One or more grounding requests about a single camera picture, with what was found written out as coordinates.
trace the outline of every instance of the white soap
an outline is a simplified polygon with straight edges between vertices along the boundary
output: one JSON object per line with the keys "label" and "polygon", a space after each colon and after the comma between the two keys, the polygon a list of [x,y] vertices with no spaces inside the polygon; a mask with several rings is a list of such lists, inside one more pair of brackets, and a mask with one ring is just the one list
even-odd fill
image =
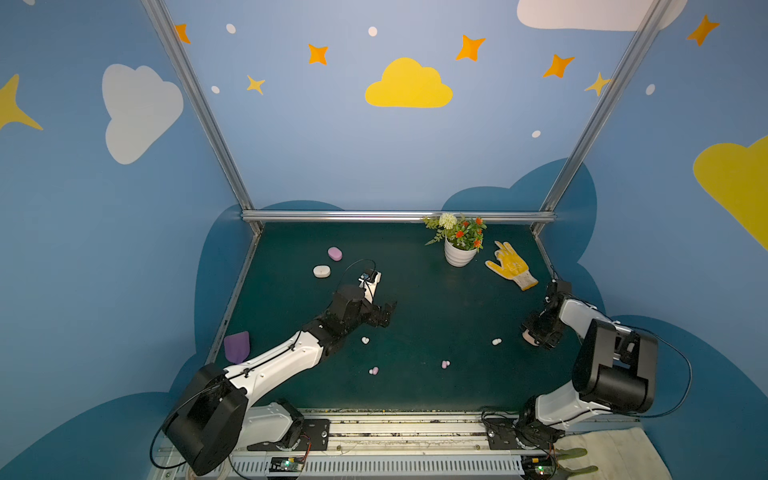
{"label": "white soap", "polygon": [[327,265],[318,265],[312,269],[312,273],[314,273],[317,278],[325,278],[330,276],[331,267]]}

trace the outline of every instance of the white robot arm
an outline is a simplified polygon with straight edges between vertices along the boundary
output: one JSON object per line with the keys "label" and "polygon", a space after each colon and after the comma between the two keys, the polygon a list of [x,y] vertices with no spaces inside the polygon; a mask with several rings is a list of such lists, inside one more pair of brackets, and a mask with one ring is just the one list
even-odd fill
{"label": "white robot arm", "polygon": [[366,270],[359,285],[341,286],[328,308],[285,342],[240,365],[218,369],[210,364],[195,374],[161,430],[197,475],[216,468],[237,448],[261,442],[295,446],[301,414],[287,402],[253,404],[335,353],[357,326],[388,326],[396,303],[373,304],[380,280],[380,272]]}
{"label": "white robot arm", "polygon": [[562,290],[548,292],[547,305],[523,323],[523,338],[554,348],[566,326],[582,341],[571,381],[531,397],[516,426],[518,441],[540,447],[563,436],[576,422],[605,413],[646,412],[654,402],[658,342],[613,322],[594,306]]}

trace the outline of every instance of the small pink candy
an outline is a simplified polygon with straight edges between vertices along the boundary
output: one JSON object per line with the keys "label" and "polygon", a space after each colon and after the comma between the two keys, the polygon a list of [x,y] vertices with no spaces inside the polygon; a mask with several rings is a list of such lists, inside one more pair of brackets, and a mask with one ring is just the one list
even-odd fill
{"label": "small pink candy", "polygon": [[342,257],[341,250],[339,250],[336,247],[330,247],[328,249],[328,257],[331,257],[332,259],[338,262],[339,260],[341,260],[341,257]]}

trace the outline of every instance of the dark green table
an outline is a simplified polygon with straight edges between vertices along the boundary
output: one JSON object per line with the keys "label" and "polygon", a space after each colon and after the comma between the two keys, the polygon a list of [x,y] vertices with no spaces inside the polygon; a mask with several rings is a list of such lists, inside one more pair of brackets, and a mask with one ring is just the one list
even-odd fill
{"label": "dark green table", "polygon": [[[490,225],[485,249],[463,268],[448,265],[443,245],[424,246],[432,234],[410,223],[267,224],[227,329],[227,335],[249,331],[251,356],[321,313],[355,260],[374,259],[382,272],[375,303],[398,305],[388,328],[359,327],[336,355],[259,404],[285,398],[299,408],[516,410],[528,397],[566,383],[578,353],[576,335],[568,330],[550,351],[520,336],[520,323],[540,309],[550,280],[529,228]],[[539,284],[522,292],[490,271],[483,263],[494,260],[493,240],[509,241]],[[328,257],[330,247],[343,251],[341,261]],[[331,276],[315,278],[316,265],[330,265]],[[355,265],[345,283],[356,283],[367,266]],[[503,342],[493,346],[495,338]],[[443,360],[451,362],[447,369]],[[217,365],[230,365],[223,347]],[[374,366],[377,376],[368,373]]]}

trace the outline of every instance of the purple sponge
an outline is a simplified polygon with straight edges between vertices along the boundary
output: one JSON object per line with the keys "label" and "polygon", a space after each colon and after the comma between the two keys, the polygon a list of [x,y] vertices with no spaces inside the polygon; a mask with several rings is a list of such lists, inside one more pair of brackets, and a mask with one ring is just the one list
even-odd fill
{"label": "purple sponge", "polygon": [[224,356],[239,365],[250,355],[250,336],[248,332],[235,333],[224,337]]}
{"label": "purple sponge", "polygon": [[341,260],[341,250],[336,247],[330,247],[328,249],[328,257],[333,258],[335,261]]}

